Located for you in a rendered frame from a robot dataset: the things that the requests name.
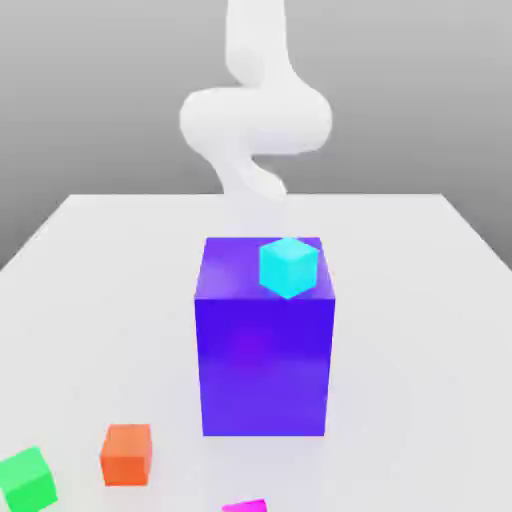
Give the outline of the small cyan cube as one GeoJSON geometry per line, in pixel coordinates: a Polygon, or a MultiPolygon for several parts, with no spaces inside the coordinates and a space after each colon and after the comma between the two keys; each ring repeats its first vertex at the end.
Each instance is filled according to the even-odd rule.
{"type": "Polygon", "coordinates": [[[291,299],[317,284],[320,251],[293,237],[280,238],[259,248],[259,284],[291,299]]]}

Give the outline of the small orange cube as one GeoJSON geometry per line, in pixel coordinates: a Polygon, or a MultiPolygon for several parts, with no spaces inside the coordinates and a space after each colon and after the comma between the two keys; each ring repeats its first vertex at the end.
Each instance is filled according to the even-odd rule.
{"type": "Polygon", "coordinates": [[[146,486],[152,464],[149,424],[111,424],[100,452],[106,486],[146,486]]]}

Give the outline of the small magenta cube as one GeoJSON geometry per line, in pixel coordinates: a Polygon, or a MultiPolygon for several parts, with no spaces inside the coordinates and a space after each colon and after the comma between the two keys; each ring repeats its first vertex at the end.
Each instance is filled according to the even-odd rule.
{"type": "Polygon", "coordinates": [[[221,512],[267,512],[267,504],[264,499],[237,502],[223,505],[221,512]]]}

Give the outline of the small green cube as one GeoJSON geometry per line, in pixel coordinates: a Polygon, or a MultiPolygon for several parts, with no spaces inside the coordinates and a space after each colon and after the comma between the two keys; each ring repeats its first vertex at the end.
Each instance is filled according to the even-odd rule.
{"type": "Polygon", "coordinates": [[[58,501],[53,474],[37,446],[0,461],[0,490],[9,512],[40,512],[58,501]]]}

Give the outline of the large purple box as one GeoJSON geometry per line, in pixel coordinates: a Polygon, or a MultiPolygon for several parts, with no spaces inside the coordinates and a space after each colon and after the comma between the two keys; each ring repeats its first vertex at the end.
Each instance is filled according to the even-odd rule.
{"type": "Polygon", "coordinates": [[[259,283],[266,238],[207,238],[194,296],[206,436],[325,432],[335,291],[317,284],[285,299],[259,283]]]}

